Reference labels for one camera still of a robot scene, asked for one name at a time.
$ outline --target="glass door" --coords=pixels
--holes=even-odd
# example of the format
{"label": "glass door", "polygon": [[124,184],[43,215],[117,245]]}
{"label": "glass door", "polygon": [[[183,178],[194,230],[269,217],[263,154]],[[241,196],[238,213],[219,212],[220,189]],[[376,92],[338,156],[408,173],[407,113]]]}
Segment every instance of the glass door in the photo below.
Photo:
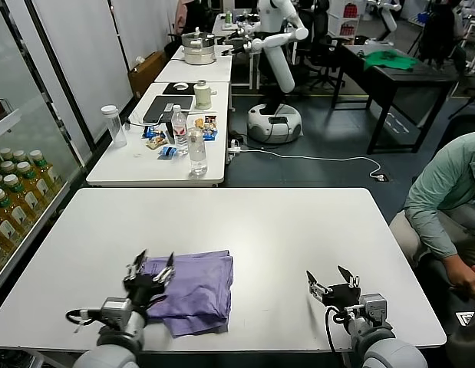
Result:
{"label": "glass door", "polygon": [[[35,67],[27,57],[27,51],[19,49],[21,42],[12,35],[14,26],[5,20],[5,14],[4,8],[0,7],[0,163],[11,160],[14,166],[2,164],[0,175],[2,178],[11,173],[16,175],[25,194],[32,194],[35,199],[31,195],[28,200],[21,199],[14,192],[17,188],[0,182],[0,189],[12,204],[24,207],[22,212],[16,211],[12,216],[6,214],[0,203],[0,285],[68,192],[69,182],[80,169],[68,139],[61,132],[62,123],[52,105],[47,103],[48,94],[40,90],[42,82]],[[8,149],[16,155],[11,158]],[[35,150],[41,151],[43,159],[38,152],[30,154]],[[20,161],[29,161],[34,168],[32,172],[28,174],[27,165]],[[8,177],[8,181],[10,184],[13,180]],[[23,217],[31,221],[31,226],[19,224]],[[3,231],[3,221],[17,228],[14,230],[18,239],[9,234],[11,229]]]}

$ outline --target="cardboard box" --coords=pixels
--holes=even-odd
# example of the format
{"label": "cardboard box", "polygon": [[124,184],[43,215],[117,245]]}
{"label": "cardboard box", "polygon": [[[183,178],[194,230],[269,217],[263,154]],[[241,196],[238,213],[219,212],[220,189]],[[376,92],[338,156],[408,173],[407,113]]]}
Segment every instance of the cardboard box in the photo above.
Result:
{"label": "cardboard box", "polygon": [[128,72],[131,90],[137,99],[143,96],[166,64],[166,54],[163,51],[158,51],[151,54],[142,64],[138,64],[133,70]]}

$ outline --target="computer mouse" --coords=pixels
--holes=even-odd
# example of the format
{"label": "computer mouse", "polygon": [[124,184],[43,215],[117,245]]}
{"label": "computer mouse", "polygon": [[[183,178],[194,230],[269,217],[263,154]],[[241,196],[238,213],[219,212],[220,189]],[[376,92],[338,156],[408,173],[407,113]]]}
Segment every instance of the computer mouse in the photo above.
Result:
{"label": "computer mouse", "polygon": [[176,88],[177,90],[187,90],[189,87],[190,86],[188,85],[188,83],[184,82],[174,84],[174,88]]}

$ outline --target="rice cooker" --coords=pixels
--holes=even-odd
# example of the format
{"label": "rice cooker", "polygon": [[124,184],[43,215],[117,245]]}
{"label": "rice cooker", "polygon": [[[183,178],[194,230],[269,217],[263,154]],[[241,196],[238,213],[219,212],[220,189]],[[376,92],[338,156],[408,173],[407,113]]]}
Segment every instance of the rice cooker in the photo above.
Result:
{"label": "rice cooker", "polygon": [[184,60],[192,65],[212,64],[215,58],[215,35],[207,32],[186,33],[183,39]]}

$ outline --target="white table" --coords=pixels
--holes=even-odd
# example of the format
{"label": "white table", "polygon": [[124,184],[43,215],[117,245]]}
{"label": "white table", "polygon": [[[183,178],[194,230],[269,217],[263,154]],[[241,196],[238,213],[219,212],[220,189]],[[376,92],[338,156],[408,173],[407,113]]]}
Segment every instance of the white table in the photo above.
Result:
{"label": "white table", "polygon": [[191,65],[184,61],[183,47],[181,46],[167,63],[166,67],[156,78],[156,82],[191,82],[200,79],[208,82],[230,83],[232,70],[232,55],[221,56],[223,50],[229,46],[215,46],[216,61],[207,65]]}
{"label": "white table", "polygon": [[222,16],[225,17],[225,13],[218,14],[215,23],[213,23],[212,33],[217,37],[225,37],[237,31],[237,25],[235,24],[231,28],[225,27],[225,18],[221,19]]}
{"label": "white table", "polygon": [[[216,91],[212,96],[212,108],[208,115],[216,115],[218,134],[214,141],[205,143],[208,171],[201,177],[190,174],[189,155],[177,156],[171,160],[159,158],[161,148],[151,150],[147,140],[141,139],[143,127],[131,126],[125,130],[128,144],[115,148],[109,145],[87,177],[92,186],[103,187],[154,187],[154,186],[214,186],[223,181],[226,161],[228,83],[208,83]],[[152,83],[133,113],[132,123],[142,123],[153,99],[161,95],[167,83]],[[202,114],[188,116],[188,127],[194,127],[194,120]]]}
{"label": "white table", "polygon": [[[387,298],[398,338],[446,341],[366,189],[81,189],[2,305],[0,347],[93,348],[101,325],[73,334],[65,312],[125,296],[125,266],[145,248],[154,257],[229,249],[234,260],[228,333],[173,339],[152,324],[146,351],[329,351],[326,308],[309,296],[305,270],[330,285],[343,282],[337,265],[360,276],[362,293]],[[331,329],[335,346],[351,349],[343,326]]]}

